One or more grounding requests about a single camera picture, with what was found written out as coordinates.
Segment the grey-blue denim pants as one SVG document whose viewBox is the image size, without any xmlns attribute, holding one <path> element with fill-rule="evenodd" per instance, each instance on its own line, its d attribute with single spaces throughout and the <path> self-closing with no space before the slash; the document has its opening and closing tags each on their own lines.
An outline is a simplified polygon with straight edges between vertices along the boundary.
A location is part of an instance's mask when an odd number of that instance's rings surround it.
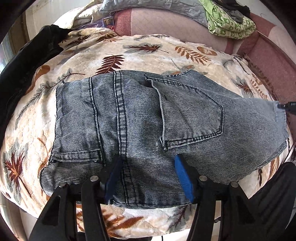
<svg viewBox="0 0 296 241">
<path fill-rule="evenodd" d="M 185 205 L 178 154 L 201 175 L 228 184 L 287 147 L 286 114 L 276 101 L 243 98 L 194 70 L 100 74 L 60 85 L 56 99 L 55 140 L 40 174 L 48 195 L 61 181 L 98 175 L 120 156 L 115 205 Z"/>
</svg>

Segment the operator's black trouser leg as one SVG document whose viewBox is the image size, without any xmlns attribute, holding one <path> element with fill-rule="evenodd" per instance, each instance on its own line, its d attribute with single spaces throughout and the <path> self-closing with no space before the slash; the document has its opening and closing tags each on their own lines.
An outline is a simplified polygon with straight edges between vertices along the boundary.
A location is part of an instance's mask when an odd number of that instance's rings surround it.
<svg viewBox="0 0 296 241">
<path fill-rule="evenodd" d="M 262 226 L 247 240 L 295 240 L 295 164 L 282 164 L 275 175 L 250 198 Z"/>
</svg>

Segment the cream leaf-print blanket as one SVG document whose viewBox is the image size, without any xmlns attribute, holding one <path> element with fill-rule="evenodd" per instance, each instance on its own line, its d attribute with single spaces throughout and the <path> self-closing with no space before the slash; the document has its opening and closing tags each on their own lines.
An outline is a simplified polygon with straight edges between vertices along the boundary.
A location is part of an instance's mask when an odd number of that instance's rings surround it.
<svg viewBox="0 0 296 241">
<path fill-rule="evenodd" d="M 279 102 L 240 56 L 166 35 L 119 36 L 106 28 L 71 31 L 63 51 L 37 68 L 1 142 L 1 192 L 37 218 L 30 240 L 150 240 L 190 229 L 190 240 L 247 240 L 262 226 L 250 198 L 287 162 L 293 146 L 239 181 L 216 183 L 199 172 L 196 203 L 167 208 L 104 204 L 100 172 L 83 183 L 59 182 L 51 195 L 40 183 L 55 140 L 56 90 L 64 84 L 117 71 L 168 76 L 189 70 L 243 98 Z"/>
</svg>

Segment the green patterned folded cloth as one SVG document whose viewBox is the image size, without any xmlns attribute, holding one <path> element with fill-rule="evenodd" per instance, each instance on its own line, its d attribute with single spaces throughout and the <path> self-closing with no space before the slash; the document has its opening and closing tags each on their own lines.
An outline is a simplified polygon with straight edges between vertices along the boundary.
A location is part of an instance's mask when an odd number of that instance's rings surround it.
<svg viewBox="0 0 296 241">
<path fill-rule="evenodd" d="M 213 1 L 200 1 L 200 3 L 205 9 L 210 33 L 219 37 L 242 40 L 255 32 L 255 22 L 239 11 L 226 10 Z"/>
</svg>

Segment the black and grey clothes pile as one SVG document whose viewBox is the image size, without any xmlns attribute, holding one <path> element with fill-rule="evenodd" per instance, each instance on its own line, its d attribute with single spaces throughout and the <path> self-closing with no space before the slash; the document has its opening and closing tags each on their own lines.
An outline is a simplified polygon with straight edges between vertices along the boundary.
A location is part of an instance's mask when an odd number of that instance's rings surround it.
<svg viewBox="0 0 296 241">
<path fill-rule="evenodd" d="M 239 4 L 236 0 L 214 0 L 215 4 L 220 6 L 234 21 L 241 24 L 243 17 L 250 17 L 248 6 Z"/>
</svg>

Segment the grey quilted blanket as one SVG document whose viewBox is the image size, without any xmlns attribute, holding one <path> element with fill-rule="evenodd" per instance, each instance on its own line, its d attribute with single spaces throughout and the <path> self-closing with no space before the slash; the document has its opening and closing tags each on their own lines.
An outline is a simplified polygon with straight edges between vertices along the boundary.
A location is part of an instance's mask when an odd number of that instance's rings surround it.
<svg viewBox="0 0 296 241">
<path fill-rule="evenodd" d="M 187 0 L 114 0 L 103 1 L 99 9 L 103 13 L 112 13 L 129 8 L 163 9 L 188 17 L 189 19 L 208 27 L 205 9 L 200 1 Z"/>
</svg>

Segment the black garment on left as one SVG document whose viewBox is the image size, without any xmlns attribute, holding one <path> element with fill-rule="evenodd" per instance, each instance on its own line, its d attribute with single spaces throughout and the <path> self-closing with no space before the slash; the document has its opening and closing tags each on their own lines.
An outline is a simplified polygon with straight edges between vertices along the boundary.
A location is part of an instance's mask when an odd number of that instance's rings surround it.
<svg viewBox="0 0 296 241">
<path fill-rule="evenodd" d="M 57 25 L 44 26 L 1 72 L 1 142 L 16 105 L 32 83 L 35 71 L 63 51 L 59 43 L 67 38 L 69 32 L 70 29 Z"/>
</svg>

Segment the purple patterned cloth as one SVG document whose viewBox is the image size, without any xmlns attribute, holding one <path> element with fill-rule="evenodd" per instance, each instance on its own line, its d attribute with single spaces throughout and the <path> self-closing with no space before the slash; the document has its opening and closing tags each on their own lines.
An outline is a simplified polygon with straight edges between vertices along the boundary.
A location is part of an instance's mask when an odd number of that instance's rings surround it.
<svg viewBox="0 0 296 241">
<path fill-rule="evenodd" d="M 99 19 L 94 21 L 93 23 L 87 23 L 78 28 L 78 30 L 85 29 L 85 28 L 108 28 L 113 30 L 114 29 L 114 16 L 108 16 L 106 18 Z"/>
</svg>

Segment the cream pillow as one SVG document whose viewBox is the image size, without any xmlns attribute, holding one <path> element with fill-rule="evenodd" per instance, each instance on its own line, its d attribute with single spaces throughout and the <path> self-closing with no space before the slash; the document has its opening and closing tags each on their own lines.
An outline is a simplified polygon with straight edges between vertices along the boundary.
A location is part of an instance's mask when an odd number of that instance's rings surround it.
<svg viewBox="0 0 296 241">
<path fill-rule="evenodd" d="M 108 13 L 101 12 L 100 7 L 101 4 L 89 4 L 74 8 L 60 16 L 54 25 L 63 29 L 76 29 L 81 25 L 94 23 L 108 15 Z"/>
</svg>

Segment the wooden window frame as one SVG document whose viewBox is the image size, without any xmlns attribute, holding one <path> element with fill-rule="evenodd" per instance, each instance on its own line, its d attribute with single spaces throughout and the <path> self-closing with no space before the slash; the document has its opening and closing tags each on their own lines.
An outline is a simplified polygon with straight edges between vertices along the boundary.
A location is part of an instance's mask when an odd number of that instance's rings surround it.
<svg viewBox="0 0 296 241">
<path fill-rule="evenodd" d="M 30 41 L 26 12 L 23 12 L 21 16 L 16 19 L 8 32 L 8 37 L 13 55 L 17 54 L 18 51 Z"/>
</svg>

